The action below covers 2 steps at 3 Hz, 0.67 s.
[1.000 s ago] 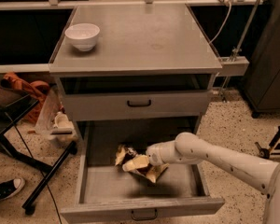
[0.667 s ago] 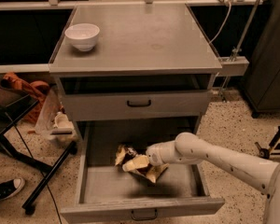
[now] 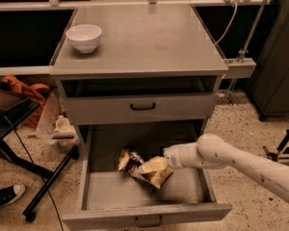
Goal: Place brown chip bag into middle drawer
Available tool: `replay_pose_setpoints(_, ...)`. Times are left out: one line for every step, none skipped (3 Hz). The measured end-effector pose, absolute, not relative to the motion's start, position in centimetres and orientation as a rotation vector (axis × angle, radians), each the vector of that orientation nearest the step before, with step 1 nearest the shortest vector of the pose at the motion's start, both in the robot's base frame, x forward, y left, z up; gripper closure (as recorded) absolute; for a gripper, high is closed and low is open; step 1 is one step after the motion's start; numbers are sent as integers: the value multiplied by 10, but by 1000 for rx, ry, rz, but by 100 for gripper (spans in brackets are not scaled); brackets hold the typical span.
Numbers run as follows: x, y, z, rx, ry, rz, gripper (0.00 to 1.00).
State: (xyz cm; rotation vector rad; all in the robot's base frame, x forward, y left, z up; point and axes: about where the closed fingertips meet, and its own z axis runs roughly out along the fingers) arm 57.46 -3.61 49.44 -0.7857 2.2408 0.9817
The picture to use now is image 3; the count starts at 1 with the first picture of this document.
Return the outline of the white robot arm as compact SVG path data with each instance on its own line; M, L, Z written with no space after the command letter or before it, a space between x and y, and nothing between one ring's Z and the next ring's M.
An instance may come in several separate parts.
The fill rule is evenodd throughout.
M204 134L196 142L166 147L161 159L140 165L147 174L170 167L217 169L234 167L247 177L289 203L289 167L240 150L213 134Z

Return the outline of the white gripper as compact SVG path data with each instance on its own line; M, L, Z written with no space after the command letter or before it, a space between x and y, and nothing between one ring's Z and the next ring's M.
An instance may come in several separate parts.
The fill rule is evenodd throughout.
M154 157L139 166L140 174L164 170L168 165L173 169L187 167L190 163L191 147L189 144L176 144L165 147L164 157Z

